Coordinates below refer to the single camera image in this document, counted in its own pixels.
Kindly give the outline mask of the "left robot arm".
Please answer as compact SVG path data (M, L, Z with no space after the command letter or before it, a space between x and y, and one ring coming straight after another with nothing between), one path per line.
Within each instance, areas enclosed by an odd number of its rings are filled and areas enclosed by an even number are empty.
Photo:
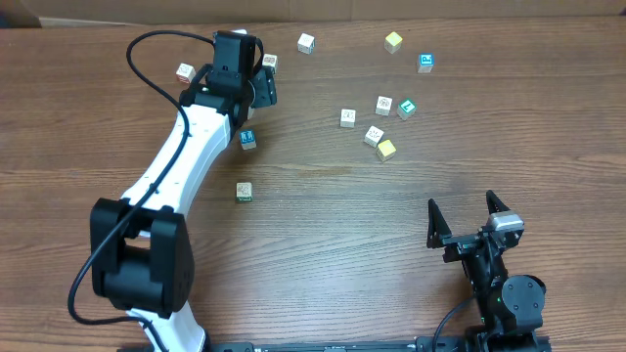
M215 159L226 150L252 109L277 102L272 69L263 63L260 38L217 31L208 44L213 60L169 102L175 125L142 177L119 200L99 199L90 214L91 254L68 293L75 309L85 275L96 295L122 311L116 323L136 322L151 351L208 351L210 337L192 312L189 295L195 260L186 218Z

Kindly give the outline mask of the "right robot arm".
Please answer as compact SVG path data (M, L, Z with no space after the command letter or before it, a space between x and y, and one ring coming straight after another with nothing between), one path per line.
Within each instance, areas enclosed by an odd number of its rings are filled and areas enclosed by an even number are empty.
M426 246L442 248L443 261L462 263L471 297L453 308L439 323L433 337L419 337L417 347L432 351L549 351L550 339L539 337L545 284L530 275L511 276L503 253L518 245L524 221L493 191L486 192L489 217L476 233L455 236L434 199L428 201ZM475 302L481 324L469 327L462 336L443 336L450 319Z

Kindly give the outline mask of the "wooden block yellow B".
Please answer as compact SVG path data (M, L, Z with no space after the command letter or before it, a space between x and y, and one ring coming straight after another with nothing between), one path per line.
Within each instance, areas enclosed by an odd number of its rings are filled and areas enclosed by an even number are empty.
M381 162L385 162L395 156L397 150L390 140L384 140L377 145L377 155Z

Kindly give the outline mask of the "wooden block green trim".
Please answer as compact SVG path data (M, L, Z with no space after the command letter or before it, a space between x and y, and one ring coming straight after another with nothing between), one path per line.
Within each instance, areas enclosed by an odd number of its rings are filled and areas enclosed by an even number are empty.
M249 202L253 200L252 184L250 182L241 182L236 185L236 201Z

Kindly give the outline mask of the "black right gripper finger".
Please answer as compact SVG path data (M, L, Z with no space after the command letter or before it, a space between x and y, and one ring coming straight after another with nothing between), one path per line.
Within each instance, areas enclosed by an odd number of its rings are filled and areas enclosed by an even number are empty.
M510 211L510 209L496 196L492 190L488 190L485 196L490 214Z
M452 237L452 232L433 198L428 201L427 207L428 228L426 246L428 248L439 248L444 246L446 241Z

